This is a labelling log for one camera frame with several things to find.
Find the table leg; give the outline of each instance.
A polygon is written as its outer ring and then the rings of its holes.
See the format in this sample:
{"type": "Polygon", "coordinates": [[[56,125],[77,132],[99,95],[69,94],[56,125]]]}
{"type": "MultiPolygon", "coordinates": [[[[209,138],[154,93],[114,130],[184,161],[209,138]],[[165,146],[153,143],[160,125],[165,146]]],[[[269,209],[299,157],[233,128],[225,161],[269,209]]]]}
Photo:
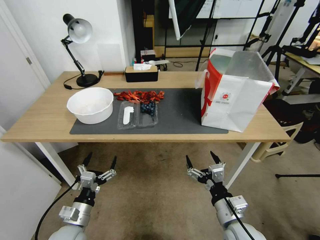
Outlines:
{"type": "MultiPolygon", "coordinates": [[[[68,185],[71,186],[75,181],[75,177],[72,175],[70,170],[67,168],[67,166],[64,164],[64,162],[60,158],[60,156],[54,150],[51,143],[36,142],[35,144],[40,148],[43,154],[49,159],[52,165],[58,170],[58,172],[61,174],[64,180],[66,180],[68,185]]],[[[77,189],[77,187],[78,187],[78,183],[75,184],[72,189],[75,190],[77,189]]]]}
{"type": "Polygon", "coordinates": [[[280,97],[280,99],[285,100],[287,98],[287,96],[290,94],[290,92],[292,91],[292,89],[297,85],[297,83],[300,81],[300,79],[302,78],[302,75],[306,72],[306,69],[304,67],[301,67],[299,69],[299,71],[297,72],[297,74],[293,77],[293,79],[290,81],[290,83],[288,84],[288,86],[286,87],[285,90],[282,91],[282,96],[280,97]]]}
{"type": "Polygon", "coordinates": [[[237,178],[241,170],[244,168],[244,166],[249,161],[250,157],[254,153],[254,151],[258,148],[260,145],[260,142],[249,142],[242,150],[242,153],[240,154],[236,164],[233,166],[230,173],[228,173],[224,185],[226,189],[229,189],[231,184],[234,182],[234,180],[237,178]]]}

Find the whiteboard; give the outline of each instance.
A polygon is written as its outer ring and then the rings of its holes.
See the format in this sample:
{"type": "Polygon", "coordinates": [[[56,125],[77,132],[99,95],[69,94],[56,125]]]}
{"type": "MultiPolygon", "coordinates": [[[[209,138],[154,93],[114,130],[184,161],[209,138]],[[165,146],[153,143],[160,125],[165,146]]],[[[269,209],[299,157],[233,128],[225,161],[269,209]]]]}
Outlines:
{"type": "MultiPolygon", "coordinates": [[[[256,17],[262,0],[216,0],[213,18],[256,17]]],[[[206,0],[197,18],[208,18],[213,0],[206,0]]]]}

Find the desk lamp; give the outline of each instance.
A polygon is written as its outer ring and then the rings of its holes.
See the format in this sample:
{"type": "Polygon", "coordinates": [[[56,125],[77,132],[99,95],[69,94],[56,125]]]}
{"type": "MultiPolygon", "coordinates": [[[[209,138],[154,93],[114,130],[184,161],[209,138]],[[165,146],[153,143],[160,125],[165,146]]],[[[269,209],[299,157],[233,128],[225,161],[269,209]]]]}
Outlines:
{"type": "Polygon", "coordinates": [[[94,74],[84,73],[83,66],[78,60],[74,58],[74,56],[68,48],[68,45],[72,42],[87,42],[92,35],[92,26],[88,21],[81,18],[74,18],[71,14],[65,14],[63,16],[63,21],[68,26],[68,36],[62,39],[61,42],[70,54],[74,64],[81,72],[81,76],[77,78],[77,84],[80,87],[90,87],[99,82],[98,77],[94,74]]]}

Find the wooden table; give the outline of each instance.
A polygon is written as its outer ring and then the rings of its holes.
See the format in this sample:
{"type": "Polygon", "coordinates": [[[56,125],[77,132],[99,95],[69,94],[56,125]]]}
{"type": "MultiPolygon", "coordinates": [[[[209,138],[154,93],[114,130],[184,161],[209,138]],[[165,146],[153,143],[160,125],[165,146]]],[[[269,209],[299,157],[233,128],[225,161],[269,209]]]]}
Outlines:
{"type": "MultiPolygon", "coordinates": [[[[243,133],[229,131],[228,134],[71,135],[69,132],[76,118],[67,110],[66,104],[69,97],[77,90],[65,89],[63,82],[77,74],[78,72],[62,73],[1,139],[4,142],[35,142],[69,185],[75,178],[50,142],[248,142],[231,170],[231,174],[225,179],[226,187],[229,188],[260,142],[290,140],[263,105],[259,107],[243,133]]],[[[193,88],[196,77],[197,72],[160,72],[157,82],[127,83],[123,75],[103,76],[95,86],[111,90],[113,88],[193,88]]],[[[76,78],[70,80],[68,84],[77,87],[75,80],[76,78]]]]}
{"type": "Polygon", "coordinates": [[[299,86],[302,82],[303,74],[309,70],[318,76],[320,76],[320,66],[310,65],[302,57],[297,56],[293,53],[286,52],[285,55],[289,60],[298,63],[301,68],[289,82],[288,86],[282,91],[280,98],[287,101],[290,104],[301,104],[301,103],[316,103],[320,102],[320,94],[302,94],[302,95],[290,95],[290,92],[295,86],[299,86]]]}

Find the lamp base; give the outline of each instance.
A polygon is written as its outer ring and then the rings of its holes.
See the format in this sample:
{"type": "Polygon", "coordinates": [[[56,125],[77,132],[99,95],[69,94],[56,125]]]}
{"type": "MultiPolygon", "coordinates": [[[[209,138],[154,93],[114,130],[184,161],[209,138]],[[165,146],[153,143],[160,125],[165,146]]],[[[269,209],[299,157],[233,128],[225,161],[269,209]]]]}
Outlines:
{"type": "Polygon", "coordinates": [[[80,87],[90,87],[98,83],[98,77],[94,74],[86,74],[84,77],[77,78],[77,84],[80,87]]]}

